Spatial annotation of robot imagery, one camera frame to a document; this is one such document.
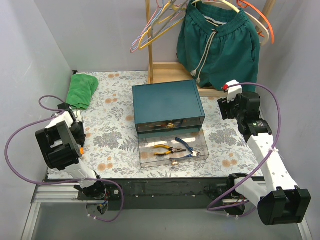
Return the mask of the yellow handled pliers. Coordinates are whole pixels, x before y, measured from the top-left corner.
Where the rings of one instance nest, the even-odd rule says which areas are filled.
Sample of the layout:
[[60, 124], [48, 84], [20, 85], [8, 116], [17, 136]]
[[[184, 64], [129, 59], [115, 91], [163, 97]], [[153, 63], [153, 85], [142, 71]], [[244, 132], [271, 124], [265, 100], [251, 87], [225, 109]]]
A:
[[155, 156], [166, 156], [174, 153], [180, 153], [180, 152], [186, 152], [187, 150], [185, 148], [179, 148], [179, 147], [172, 147], [164, 144], [158, 144], [154, 146], [155, 149], [161, 148], [166, 149], [165, 152], [155, 152]]

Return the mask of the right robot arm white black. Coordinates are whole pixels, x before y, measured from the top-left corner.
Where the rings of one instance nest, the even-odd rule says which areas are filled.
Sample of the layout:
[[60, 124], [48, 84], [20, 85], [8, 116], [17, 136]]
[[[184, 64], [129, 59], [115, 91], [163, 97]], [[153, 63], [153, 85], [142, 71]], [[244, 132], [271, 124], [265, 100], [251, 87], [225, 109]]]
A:
[[237, 121], [238, 130], [252, 150], [266, 184], [263, 188], [247, 174], [231, 174], [226, 192], [232, 199], [242, 195], [249, 200], [266, 226], [299, 224], [307, 212], [311, 195], [298, 186], [278, 149], [273, 147], [272, 130], [260, 116], [260, 103], [257, 93], [240, 89], [229, 90], [226, 98], [218, 100], [222, 118]]

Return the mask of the blue handled cutters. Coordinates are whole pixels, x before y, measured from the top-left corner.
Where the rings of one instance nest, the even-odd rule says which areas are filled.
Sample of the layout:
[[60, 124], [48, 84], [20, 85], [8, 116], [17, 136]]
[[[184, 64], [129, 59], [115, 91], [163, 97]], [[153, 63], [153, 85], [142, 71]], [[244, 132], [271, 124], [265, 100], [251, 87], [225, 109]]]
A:
[[180, 159], [198, 157], [198, 156], [201, 155], [200, 152], [195, 151], [192, 147], [190, 147], [190, 146], [189, 146], [184, 140], [182, 140], [181, 138], [176, 137], [176, 138], [175, 138], [175, 141], [183, 144], [183, 145], [186, 147], [186, 149], [190, 152], [190, 154], [185, 155], [185, 156], [182, 156], [182, 157], [170, 157], [170, 158], [169, 158], [170, 161], [173, 162], [173, 161], [177, 161], [177, 160], [180, 160]]

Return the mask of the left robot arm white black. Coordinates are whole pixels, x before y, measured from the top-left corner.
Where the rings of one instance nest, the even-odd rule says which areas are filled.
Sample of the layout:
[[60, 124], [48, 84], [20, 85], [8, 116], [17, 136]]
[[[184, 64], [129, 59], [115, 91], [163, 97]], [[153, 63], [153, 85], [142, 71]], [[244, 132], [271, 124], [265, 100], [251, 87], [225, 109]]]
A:
[[49, 169], [65, 172], [77, 180], [75, 189], [86, 197], [101, 200], [107, 196], [107, 189], [99, 181], [100, 176], [83, 163], [86, 134], [81, 114], [67, 103], [57, 107], [63, 113], [35, 133], [44, 161]]

